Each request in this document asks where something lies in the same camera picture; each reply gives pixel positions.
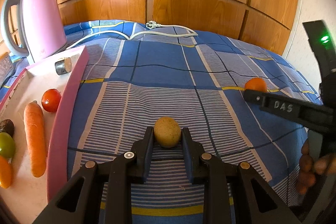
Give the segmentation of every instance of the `green light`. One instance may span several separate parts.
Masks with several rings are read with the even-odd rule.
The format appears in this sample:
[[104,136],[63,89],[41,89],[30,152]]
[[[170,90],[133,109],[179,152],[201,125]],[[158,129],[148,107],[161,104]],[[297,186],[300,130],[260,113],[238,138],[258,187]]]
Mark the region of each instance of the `green light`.
[[326,41],[328,38],[329,38],[329,36],[326,35],[326,36],[324,36],[324,37],[321,38],[321,41],[325,41],[323,43],[327,43],[329,41],[329,40]]

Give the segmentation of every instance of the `dark round fruit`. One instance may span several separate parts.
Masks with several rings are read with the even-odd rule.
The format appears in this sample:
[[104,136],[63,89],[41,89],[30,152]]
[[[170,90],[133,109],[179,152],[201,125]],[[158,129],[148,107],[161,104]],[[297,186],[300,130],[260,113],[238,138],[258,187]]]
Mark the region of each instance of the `dark round fruit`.
[[0,122],[0,133],[6,132],[12,138],[14,136],[14,123],[10,119],[6,119]]

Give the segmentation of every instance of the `pink electric kettle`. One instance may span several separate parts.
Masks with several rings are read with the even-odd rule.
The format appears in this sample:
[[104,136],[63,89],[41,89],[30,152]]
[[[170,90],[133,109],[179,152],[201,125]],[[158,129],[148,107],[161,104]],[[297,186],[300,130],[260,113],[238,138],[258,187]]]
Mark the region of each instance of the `pink electric kettle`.
[[[17,5],[21,47],[14,42],[8,25],[8,13],[13,5]],[[30,64],[65,48],[67,39],[56,0],[5,0],[0,24],[9,50],[15,55],[26,56]]]

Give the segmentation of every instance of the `bed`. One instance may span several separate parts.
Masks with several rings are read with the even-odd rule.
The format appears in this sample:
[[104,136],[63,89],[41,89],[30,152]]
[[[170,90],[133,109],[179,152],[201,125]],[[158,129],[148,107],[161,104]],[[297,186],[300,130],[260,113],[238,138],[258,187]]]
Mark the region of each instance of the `bed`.
[[[64,28],[68,44],[104,30],[130,36],[145,29],[143,24],[121,20]],[[186,32],[175,27],[156,30]],[[206,152],[232,164],[248,161],[288,206],[297,204],[295,181],[306,130],[261,112],[242,94],[253,77],[263,78],[269,92],[321,104],[318,93],[281,56],[215,33],[196,32],[197,37],[140,35],[131,41],[107,33],[83,42],[90,59],[72,115],[68,178],[88,160],[102,163],[129,151],[147,126],[170,116],[181,128],[189,127],[193,140]],[[28,62],[19,59],[15,65],[16,72],[0,96]],[[147,182],[132,185],[133,223],[201,224],[203,192],[202,185],[187,180],[181,144],[173,149],[155,144]]]

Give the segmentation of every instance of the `green tomato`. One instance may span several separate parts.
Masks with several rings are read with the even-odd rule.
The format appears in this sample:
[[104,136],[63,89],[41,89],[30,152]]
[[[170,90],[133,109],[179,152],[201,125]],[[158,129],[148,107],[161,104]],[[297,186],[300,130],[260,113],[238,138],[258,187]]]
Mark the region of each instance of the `green tomato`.
[[15,143],[13,138],[6,132],[0,133],[0,155],[4,158],[13,158],[15,154]]

